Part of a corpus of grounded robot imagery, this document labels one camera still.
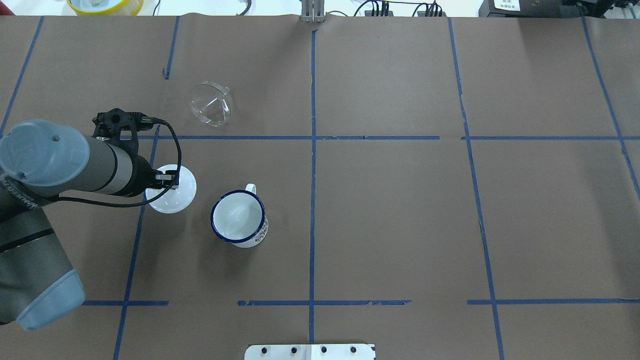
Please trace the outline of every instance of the white bracket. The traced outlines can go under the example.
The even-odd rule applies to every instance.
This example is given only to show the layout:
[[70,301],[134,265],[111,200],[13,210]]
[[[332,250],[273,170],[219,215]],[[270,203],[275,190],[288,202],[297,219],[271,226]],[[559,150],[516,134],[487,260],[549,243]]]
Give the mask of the white bracket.
[[302,22],[324,22],[324,0],[302,0]]
[[376,360],[373,344],[251,345],[244,360]]

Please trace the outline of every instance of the light blue joint cap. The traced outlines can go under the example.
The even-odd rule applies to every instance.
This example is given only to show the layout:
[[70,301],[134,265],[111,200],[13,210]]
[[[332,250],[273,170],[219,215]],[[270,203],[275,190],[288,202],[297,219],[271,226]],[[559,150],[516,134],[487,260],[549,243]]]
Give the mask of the light blue joint cap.
[[15,319],[25,331],[34,331],[77,309],[84,302],[84,288],[75,269],[62,275],[32,301]]
[[67,125],[29,120],[0,139],[0,167],[28,185],[64,184],[80,174],[88,161],[84,135]]

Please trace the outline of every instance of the white sticker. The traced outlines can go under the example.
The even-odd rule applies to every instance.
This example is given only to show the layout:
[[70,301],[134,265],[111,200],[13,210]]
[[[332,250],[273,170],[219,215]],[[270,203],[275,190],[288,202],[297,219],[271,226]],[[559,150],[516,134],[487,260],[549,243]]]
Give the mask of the white sticker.
[[520,0],[493,0],[496,9],[507,10],[509,12],[520,11]]

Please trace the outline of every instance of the black cable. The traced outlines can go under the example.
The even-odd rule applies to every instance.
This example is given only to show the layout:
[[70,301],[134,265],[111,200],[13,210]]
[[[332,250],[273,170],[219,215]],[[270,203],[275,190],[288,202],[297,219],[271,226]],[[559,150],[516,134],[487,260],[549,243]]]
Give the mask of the black cable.
[[392,4],[409,4],[409,5],[420,5],[420,4],[424,4],[424,3],[409,3],[409,2],[405,2],[405,1],[387,1],[388,3],[392,3]]
[[251,0],[246,0],[246,8],[244,8],[244,11],[239,13],[238,15],[246,14],[250,8],[251,8]]
[[328,12],[328,13],[341,13],[341,14],[343,14],[344,16],[349,17],[349,15],[347,15],[347,14],[345,14],[345,13],[343,13],[343,12],[339,12],[338,10],[333,10],[333,11],[330,11],[330,12]]
[[[366,3],[373,3],[376,6],[376,9],[379,10],[378,8],[378,2],[376,0],[366,0],[364,3],[360,4],[360,6],[358,6],[358,8],[356,9],[356,12],[353,13],[353,16],[358,15],[358,12],[360,11],[360,9],[362,9],[362,7],[366,4]],[[373,14],[373,5],[371,5],[371,14]]]
[[429,10],[429,4],[427,4],[427,3],[422,3],[422,4],[420,4],[420,5],[418,5],[418,6],[416,6],[416,7],[415,7],[415,10],[413,11],[413,14],[411,14],[411,17],[414,17],[414,16],[415,16],[415,14],[417,14],[417,13],[418,13],[418,9],[419,9],[419,8],[420,8],[420,6],[422,6],[422,5],[424,5],[424,6],[426,6],[426,7],[427,7],[427,11]]
[[433,17],[436,11],[436,6],[438,6],[438,4],[436,4],[436,2],[434,1],[433,4],[431,4],[431,7],[429,7],[429,16]]
[[156,10],[158,9],[158,6],[160,6],[160,1],[162,0],[158,0],[158,3],[156,4],[156,7],[154,8],[154,12],[151,16],[156,16]]
[[141,201],[141,202],[135,202],[133,204],[113,204],[112,202],[95,201],[95,200],[89,200],[89,199],[82,199],[79,197],[58,197],[57,199],[52,199],[52,201],[82,202],[83,204],[107,206],[109,208],[135,208],[136,206],[147,205],[156,201],[157,199],[160,199],[162,195],[166,194],[169,190],[171,190],[171,187],[173,187],[175,183],[178,181],[178,178],[180,175],[180,168],[182,166],[182,149],[180,148],[180,143],[178,142],[178,136],[175,134],[175,131],[173,130],[171,125],[169,125],[168,122],[164,121],[163,119],[158,119],[155,117],[153,118],[153,121],[155,124],[162,124],[169,129],[169,131],[171,132],[171,136],[173,137],[173,141],[175,142],[175,149],[178,152],[178,163],[176,164],[176,169],[175,169],[176,176],[173,178],[173,181],[171,182],[171,185],[169,187],[165,188],[163,191],[161,191],[152,199]]

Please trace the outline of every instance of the yellow container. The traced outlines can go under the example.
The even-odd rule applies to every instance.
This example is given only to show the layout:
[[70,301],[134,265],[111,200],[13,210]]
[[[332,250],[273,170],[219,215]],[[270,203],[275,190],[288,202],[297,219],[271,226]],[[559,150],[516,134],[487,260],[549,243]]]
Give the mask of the yellow container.
[[78,15],[137,15],[144,0],[102,0],[94,6],[88,0],[67,0]]

